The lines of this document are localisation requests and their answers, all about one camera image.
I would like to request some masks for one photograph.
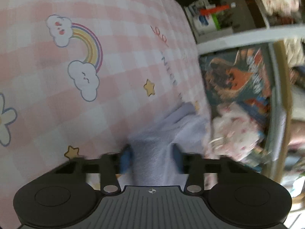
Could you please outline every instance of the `rainbow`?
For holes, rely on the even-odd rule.
[[[96,72],[98,73],[103,61],[103,51],[100,41],[89,28],[81,24],[72,23],[71,28],[73,30],[72,38],[82,40],[87,46],[88,54],[83,62],[94,65]]]

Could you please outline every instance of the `pink checkered fabric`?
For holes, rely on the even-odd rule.
[[[87,48],[77,39],[57,47],[45,21],[53,14],[86,26],[101,43],[100,85],[92,102],[81,97],[67,73]],[[0,145],[3,229],[19,226],[16,191],[65,162],[68,145],[87,158],[119,151],[128,134],[181,98],[197,101],[209,121],[194,38],[174,0],[0,0],[0,25],[0,93],[4,109],[17,113],[7,125],[10,143]],[[155,84],[149,97],[143,88],[147,79]],[[208,141],[209,133],[202,142]]]

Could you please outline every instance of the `bed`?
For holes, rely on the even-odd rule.
[[[182,102],[210,121],[174,0],[0,0],[0,25],[3,229],[19,226],[16,191],[68,158],[117,152]]]

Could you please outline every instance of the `colorful book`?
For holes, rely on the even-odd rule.
[[[266,98],[258,97],[256,99],[238,102],[237,104],[257,122],[260,130],[264,131],[266,129],[270,114],[270,104]]]
[[[211,105],[271,95],[262,45],[201,56],[199,64]]]

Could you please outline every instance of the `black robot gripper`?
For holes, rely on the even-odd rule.
[[[189,174],[183,191],[177,186],[121,190],[116,174],[132,168],[129,146],[98,159],[74,158],[18,190],[13,205],[20,229],[174,228],[175,223],[179,228],[212,223],[216,229],[285,228],[292,199],[278,183],[227,157],[202,159],[177,145],[172,157],[181,174]],[[100,190],[86,183],[87,173],[100,174]],[[210,190],[204,189],[204,173],[217,173]]]

